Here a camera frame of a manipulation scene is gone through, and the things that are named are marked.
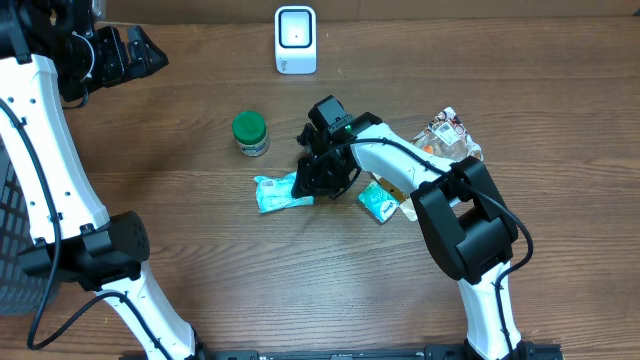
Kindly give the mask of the green lid jar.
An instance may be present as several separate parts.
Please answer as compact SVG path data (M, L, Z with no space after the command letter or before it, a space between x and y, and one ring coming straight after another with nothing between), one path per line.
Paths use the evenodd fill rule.
M232 122L232 133L240 151L246 156L261 156L269 148L270 138L266 122L257 112L239 113Z

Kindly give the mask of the green tissue pack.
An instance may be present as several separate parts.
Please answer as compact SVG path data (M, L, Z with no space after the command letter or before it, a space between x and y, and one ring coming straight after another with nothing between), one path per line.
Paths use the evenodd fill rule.
M399 207L399 202L375 180L358 195L358 200L381 224L388 221Z

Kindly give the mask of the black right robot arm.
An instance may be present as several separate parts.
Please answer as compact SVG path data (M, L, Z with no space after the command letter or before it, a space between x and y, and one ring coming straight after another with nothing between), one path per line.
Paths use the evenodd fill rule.
M524 345L511 310L508 277L518 222L483 163L428 154L371 113L314 110L297 141L295 198L341 196L362 171L380 175L414 205L427 249L458 283L472 359L521 359Z

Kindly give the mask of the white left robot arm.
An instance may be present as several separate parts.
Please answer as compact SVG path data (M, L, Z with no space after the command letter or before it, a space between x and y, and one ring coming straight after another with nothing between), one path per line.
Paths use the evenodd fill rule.
M141 218L110 215L92 188L65 119L89 95L150 76L167 55L139 26L97 27L100 1L1 5L1 138L21 185L31 245L22 270L76 283L108 303L147 359L202 359L205 346L154 278Z

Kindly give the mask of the beige brown snack bag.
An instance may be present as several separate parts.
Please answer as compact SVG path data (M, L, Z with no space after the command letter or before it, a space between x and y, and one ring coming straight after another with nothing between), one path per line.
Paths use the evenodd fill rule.
M423 146L431 145L434 147L435 156L454 162L461 161L468 156L484 160L481 146L472 139L452 107L446 107L439 112L419 134L410 140L410 143L421 150L423 150ZM400 192L397 187L380 175L373 173L372 177L399 201L399 209L408 220L415 222L417 215L409 196Z

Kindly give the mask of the teal tissue pack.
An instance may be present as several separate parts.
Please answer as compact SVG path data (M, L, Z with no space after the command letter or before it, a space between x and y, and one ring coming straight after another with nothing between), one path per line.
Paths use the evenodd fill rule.
M282 178L256 176L256 201L260 213L269 213L286 208L311 206L314 204L312 196L294 198L293 186L297 175L291 172Z

